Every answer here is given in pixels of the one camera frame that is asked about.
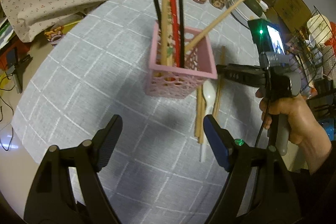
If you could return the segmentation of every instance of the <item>table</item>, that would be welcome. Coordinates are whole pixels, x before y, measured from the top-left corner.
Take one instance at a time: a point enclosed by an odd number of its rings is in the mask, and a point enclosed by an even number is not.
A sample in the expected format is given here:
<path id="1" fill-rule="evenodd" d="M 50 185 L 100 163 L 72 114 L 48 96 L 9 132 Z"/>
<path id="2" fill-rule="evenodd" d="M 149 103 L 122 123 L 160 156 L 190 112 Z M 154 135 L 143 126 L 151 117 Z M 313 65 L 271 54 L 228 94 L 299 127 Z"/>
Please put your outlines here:
<path id="1" fill-rule="evenodd" d="M 184 10 L 185 24 L 198 28 L 223 12 L 192 0 L 184 0 Z M 203 224 L 227 173 L 210 147 L 205 163 L 199 162 L 195 93 L 184 100 L 144 94 L 155 19 L 152 0 L 109 0 L 98 7 L 42 63 L 12 125 L 39 163 L 50 145 L 77 146 L 120 114 L 123 133 L 98 175 L 122 223 Z M 232 16 L 209 37 L 216 62 L 224 45 L 226 62 L 258 64 L 249 30 Z M 226 82 L 218 115 L 223 128 L 250 145 L 261 125 L 254 93 L 253 88 Z M 265 145 L 267 138 L 261 142 Z M 83 202 L 73 170 L 71 179 L 76 198 Z"/>

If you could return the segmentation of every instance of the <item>green light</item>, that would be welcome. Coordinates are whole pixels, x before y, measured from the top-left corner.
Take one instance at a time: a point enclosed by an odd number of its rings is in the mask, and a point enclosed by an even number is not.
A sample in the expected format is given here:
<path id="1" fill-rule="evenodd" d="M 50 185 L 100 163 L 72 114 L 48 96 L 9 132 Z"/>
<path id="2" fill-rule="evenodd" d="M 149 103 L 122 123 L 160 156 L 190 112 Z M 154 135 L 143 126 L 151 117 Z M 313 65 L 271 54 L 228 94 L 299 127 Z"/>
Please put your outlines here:
<path id="1" fill-rule="evenodd" d="M 245 142 L 242 139 L 235 139 L 235 144 L 238 146 L 242 146 Z"/>

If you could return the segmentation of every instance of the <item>pink basket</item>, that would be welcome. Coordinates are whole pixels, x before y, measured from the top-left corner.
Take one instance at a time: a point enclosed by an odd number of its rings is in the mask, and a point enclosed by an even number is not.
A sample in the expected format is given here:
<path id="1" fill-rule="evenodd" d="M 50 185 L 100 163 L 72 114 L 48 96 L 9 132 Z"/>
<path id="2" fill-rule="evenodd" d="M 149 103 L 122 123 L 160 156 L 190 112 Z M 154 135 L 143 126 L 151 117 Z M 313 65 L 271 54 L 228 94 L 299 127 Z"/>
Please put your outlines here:
<path id="1" fill-rule="evenodd" d="M 204 37 L 197 46 L 185 55 L 184 68 L 158 65 L 160 60 L 159 25 L 154 25 L 149 71 L 145 93 L 150 96 L 183 99 L 202 85 L 206 79 L 217 79 L 215 60 L 208 36 Z M 201 32 L 199 29 L 185 28 L 193 36 Z"/>

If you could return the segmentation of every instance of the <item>hand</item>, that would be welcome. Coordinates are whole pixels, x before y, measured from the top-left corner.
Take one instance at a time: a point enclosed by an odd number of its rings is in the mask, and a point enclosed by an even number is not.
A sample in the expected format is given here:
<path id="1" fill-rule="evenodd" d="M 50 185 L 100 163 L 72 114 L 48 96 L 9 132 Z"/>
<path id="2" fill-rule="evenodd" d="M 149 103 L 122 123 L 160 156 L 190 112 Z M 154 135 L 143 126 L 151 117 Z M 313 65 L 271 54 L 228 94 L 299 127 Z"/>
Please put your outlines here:
<path id="1" fill-rule="evenodd" d="M 262 97 L 259 90 L 256 92 L 256 97 Z M 264 119 L 267 107 L 265 99 L 261 100 L 259 107 L 262 110 L 261 119 Z M 288 115 L 291 127 L 289 140 L 302 149 L 310 173 L 316 172 L 328 158 L 332 146 L 325 130 L 316 121 L 305 99 L 301 95 L 294 98 L 281 98 L 270 104 L 268 113 Z M 267 115 L 264 127 L 269 129 L 271 122 L 271 116 Z"/>
<path id="2" fill-rule="evenodd" d="M 256 97 L 262 98 L 261 92 L 256 92 Z M 261 119 L 265 117 L 267 100 L 262 99 L 259 108 L 262 110 Z M 291 143 L 299 145 L 304 138 L 311 138 L 321 127 L 316 121 L 313 113 L 306 104 L 305 99 L 298 95 L 294 98 L 281 98 L 269 106 L 269 114 L 278 115 L 280 113 L 288 115 L 288 122 L 291 126 L 289 140 Z M 267 115 L 264 128 L 269 129 L 272 122 L 270 115 Z"/>

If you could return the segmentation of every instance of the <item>small display screen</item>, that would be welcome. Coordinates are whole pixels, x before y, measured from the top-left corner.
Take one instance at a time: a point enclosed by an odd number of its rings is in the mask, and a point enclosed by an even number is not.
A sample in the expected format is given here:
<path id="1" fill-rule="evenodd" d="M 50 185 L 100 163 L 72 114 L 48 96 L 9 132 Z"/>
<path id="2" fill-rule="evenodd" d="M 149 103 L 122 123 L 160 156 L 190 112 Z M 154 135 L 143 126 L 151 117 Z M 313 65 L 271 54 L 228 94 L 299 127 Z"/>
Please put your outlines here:
<path id="1" fill-rule="evenodd" d="M 279 31 L 269 25 L 267 25 L 267 30 L 271 38 L 274 52 L 279 54 L 285 54 L 284 45 L 282 43 Z"/>

